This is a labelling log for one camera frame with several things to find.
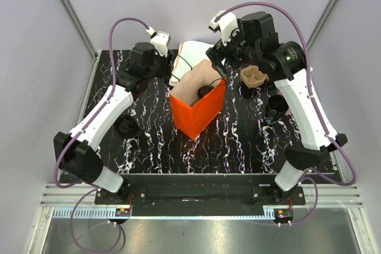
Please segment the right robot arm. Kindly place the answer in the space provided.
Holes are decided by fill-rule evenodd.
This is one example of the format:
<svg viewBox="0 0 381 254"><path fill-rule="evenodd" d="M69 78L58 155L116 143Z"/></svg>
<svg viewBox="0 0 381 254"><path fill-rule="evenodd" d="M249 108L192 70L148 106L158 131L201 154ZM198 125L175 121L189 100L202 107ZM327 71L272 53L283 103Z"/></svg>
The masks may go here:
<svg viewBox="0 0 381 254"><path fill-rule="evenodd" d="M304 171L328 159L348 138L332 127L320 101L309 94L314 87L307 79L304 51L296 42L279 42L271 14L260 11L236 18L232 12L219 11L209 28L221 33L221 39L206 51L213 69L226 77L226 64L256 65L274 82L297 123L302 145L286 148L286 161L270 189L272 201L284 204Z"/></svg>

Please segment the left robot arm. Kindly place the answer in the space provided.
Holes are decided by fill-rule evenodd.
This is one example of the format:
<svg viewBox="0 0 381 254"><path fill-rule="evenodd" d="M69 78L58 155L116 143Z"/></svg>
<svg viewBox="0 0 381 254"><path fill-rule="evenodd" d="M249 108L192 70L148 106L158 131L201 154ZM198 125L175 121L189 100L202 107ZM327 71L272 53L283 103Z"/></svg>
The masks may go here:
<svg viewBox="0 0 381 254"><path fill-rule="evenodd" d="M126 62L113 68L112 85L94 109L68 133L54 137L55 171L62 170L86 183L108 192L116 204L129 195L126 179L106 167L98 155L99 144L120 115L131 106L155 78L168 82L171 77L172 55L168 44L151 39L139 42Z"/></svg>

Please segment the orange paper bag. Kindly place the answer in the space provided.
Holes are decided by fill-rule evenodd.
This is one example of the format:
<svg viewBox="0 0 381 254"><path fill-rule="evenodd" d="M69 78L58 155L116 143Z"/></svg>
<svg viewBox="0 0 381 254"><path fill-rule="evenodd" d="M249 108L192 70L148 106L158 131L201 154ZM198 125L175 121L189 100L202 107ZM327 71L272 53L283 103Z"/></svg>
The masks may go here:
<svg viewBox="0 0 381 254"><path fill-rule="evenodd" d="M202 60L169 92L174 125L195 140L223 109L226 78Z"/></svg>

